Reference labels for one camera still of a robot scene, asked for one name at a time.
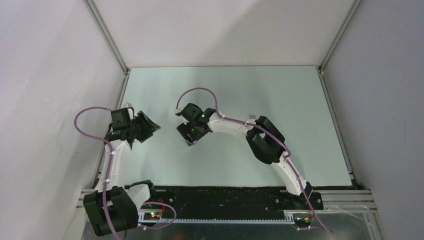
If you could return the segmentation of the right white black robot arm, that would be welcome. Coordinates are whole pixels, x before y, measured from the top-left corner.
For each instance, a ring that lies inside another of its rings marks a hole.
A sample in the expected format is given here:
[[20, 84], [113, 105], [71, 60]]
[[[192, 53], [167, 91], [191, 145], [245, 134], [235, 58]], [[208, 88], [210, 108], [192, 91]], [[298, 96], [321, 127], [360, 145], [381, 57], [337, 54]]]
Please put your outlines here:
[[175, 115], [182, 119], [176, 129], [188, 146], [193, 146], [208, 133], [243, 138], [255, 158], [271, 166], [282, 179], [295, 208], [323, 210], [321, 195], [294, 166], [285, 137], [267, 117], [260, 116], [253, 121], [231, 118], [213, 108], [202, 110], [194, 103], [176, 108]]

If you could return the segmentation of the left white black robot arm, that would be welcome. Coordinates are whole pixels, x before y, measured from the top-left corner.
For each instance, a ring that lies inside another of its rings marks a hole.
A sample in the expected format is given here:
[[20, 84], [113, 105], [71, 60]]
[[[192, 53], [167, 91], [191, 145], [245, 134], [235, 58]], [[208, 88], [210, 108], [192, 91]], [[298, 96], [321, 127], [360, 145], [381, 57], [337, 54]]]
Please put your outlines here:
[[138, 210], [153, 208], [158, 194], [151, 180], [125, 185], [124, 168], [133, 143], [145, 142], [161, 127], [130, 104], [110, 110], [111, 123], [100, 141], [104, 143], [103, 167], [92, 193], [83, 198], [83, 207], [98, 237], [115, 235], [138, 226]]

